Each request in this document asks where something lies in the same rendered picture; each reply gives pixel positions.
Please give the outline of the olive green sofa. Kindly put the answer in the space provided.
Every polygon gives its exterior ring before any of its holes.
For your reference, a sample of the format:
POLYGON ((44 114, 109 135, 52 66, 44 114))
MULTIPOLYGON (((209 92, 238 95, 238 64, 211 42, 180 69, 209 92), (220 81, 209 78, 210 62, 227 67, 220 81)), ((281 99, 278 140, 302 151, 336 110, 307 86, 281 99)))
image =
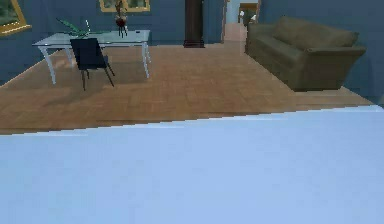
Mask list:
POLYGON ((337 90, 366 52, 357 32, 282 16, 247 26, 245 53, 295 92, 337 90))

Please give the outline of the pale blue table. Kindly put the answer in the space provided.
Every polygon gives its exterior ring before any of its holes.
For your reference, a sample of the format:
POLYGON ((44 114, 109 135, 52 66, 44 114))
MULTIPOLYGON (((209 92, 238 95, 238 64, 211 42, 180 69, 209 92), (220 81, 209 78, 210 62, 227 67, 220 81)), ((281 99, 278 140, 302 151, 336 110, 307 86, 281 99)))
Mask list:
POLYGON ((1 136, 0 224, 384 224, 384 109, 1 136))

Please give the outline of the glass table with white legs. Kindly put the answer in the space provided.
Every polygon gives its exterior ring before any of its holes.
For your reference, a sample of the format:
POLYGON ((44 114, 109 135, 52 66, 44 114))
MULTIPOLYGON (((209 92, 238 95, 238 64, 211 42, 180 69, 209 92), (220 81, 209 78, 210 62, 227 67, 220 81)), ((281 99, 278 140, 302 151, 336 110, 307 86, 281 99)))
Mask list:
MULTIPOLYGON (((128 31, 127 36, 121 37, 117 31, 110 31, 102 34, 90 34, 88 38, 96 38, 101 47, 130 47, 140 46, 142 48, 142 61, 146 72, 146 77, 149 77, 148 65, 151 62, 151 57, 148 48, 149 30, 140 30, 139 34, 135 33, 136 30, 128 31)), ((64 49, 69 62, 72 62, 72 55, 70 53, 71 43, 70 40, 74 39, 74 36, 70 36, 64 33, 55 33, 43 40, 34 43, 46 60, 52 83, 56 83, 56 76, 52 61, 48 54, 48 49, 64 49)))

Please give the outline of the green leafy plant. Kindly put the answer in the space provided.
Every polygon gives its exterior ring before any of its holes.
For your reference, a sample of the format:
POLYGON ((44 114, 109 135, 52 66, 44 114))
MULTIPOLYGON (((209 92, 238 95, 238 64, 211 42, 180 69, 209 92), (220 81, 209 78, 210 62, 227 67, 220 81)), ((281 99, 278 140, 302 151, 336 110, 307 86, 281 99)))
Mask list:
POLYGON ((67 32, 70 36, 76 36, 77 38, 84 38, 90 34, 102 34, 102 31, 91 31, 90 26, 87 26, 87 30, 81 30, 80 28, 76 27, 74 24, 57 18, 57 21, 60 22, 62 25, 69 28, 69 31, 67 32))

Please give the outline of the dark blue chair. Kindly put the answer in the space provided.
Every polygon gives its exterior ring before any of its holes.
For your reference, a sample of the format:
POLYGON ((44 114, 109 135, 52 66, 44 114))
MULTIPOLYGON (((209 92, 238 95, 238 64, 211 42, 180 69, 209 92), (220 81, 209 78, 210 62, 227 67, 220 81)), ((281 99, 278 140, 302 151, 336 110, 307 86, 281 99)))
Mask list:
POLYGON ((81 72, 82 87, 86 90, 85 78, 90 78, 90 70, 103 69, 111 85, 114 85, 109 71, 115 75, 109 63, 107 55, 102 53, 99 42, 96 38, 71 39, 71 47, 76 59, 77 67, 81 72))

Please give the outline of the gold framed wall picture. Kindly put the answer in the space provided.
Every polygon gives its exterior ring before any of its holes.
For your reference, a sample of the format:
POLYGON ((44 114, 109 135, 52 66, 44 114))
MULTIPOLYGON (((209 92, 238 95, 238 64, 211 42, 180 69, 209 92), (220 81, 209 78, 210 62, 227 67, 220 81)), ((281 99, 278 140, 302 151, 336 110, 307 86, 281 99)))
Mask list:
POLYGON ((18 0, 0 0, 0 36, 9 36, 30 29, 18 0))
POLYGON ((148 12, 150 0, 98 0, 102 12, 148 12))

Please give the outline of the dark red vase with plant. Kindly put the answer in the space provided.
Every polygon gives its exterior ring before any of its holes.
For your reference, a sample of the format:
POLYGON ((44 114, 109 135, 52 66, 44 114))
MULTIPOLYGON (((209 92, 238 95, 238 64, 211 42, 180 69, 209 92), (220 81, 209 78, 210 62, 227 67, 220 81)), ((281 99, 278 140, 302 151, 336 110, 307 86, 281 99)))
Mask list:
POLYGON ((116 0, 116 18, 115 23, 118 26, 118 33, 121 37, 127 36, 126 17, 123 15, 123 2, 122 0, 116 0))

